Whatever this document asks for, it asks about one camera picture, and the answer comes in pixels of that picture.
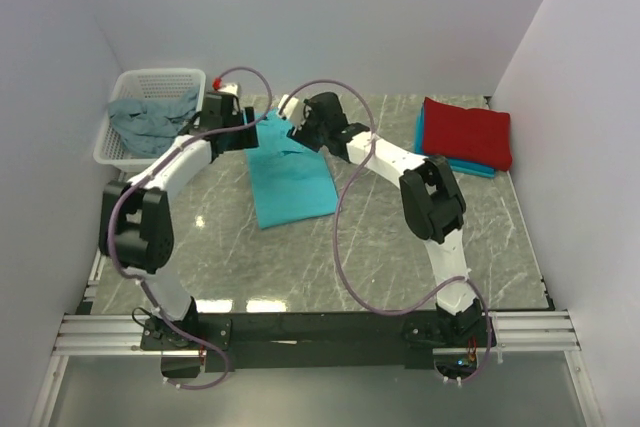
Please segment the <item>light blue t-shirt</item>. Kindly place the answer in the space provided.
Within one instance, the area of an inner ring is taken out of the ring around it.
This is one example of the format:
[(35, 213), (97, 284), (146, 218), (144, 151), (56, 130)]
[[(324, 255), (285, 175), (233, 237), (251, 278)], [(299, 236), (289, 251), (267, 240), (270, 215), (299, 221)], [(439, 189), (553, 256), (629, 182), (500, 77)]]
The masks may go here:
[(330, 215), (338, 194), (324, 156), (287, 136), (290, 124), (274, 112), (257, 124), (259, 146), (246, 158), (262, 229)]

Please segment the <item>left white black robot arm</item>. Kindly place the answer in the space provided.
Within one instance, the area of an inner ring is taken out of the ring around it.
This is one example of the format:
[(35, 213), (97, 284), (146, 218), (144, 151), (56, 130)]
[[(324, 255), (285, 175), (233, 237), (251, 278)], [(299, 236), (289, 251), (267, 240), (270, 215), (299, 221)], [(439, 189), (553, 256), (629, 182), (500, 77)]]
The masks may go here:
[(196, 301), (167, 266), (174, 249), (171, 201), (221, 154), (257, 146), (254, 109), (240, 107), (238, 84), (225, 84), (204, 94), (201, 109), (149, 167), (105, 186), (99, 249), (145, 293), (149, 337), (186, 349), (200, 336)]

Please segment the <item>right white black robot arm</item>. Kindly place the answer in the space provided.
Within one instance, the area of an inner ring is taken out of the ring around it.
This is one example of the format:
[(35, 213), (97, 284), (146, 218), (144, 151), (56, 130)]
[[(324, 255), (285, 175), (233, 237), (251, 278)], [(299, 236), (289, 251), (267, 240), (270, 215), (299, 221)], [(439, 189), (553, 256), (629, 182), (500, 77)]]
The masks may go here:
[(487, 317), (486, 304), (469, 280), (463, 247), (466, 202), (448, 161), (409, 152), (381, 138), (374, 126), (348, 121), (339, 97), (323, 92), (310, 99), (284, 96), (277, 107), (290, 123), (289, 138), (329, 153), (387, 180), (400, 192), (409, 230), (426, 248), (437, 282), (430, 293), (440, 337), (460, 346)]

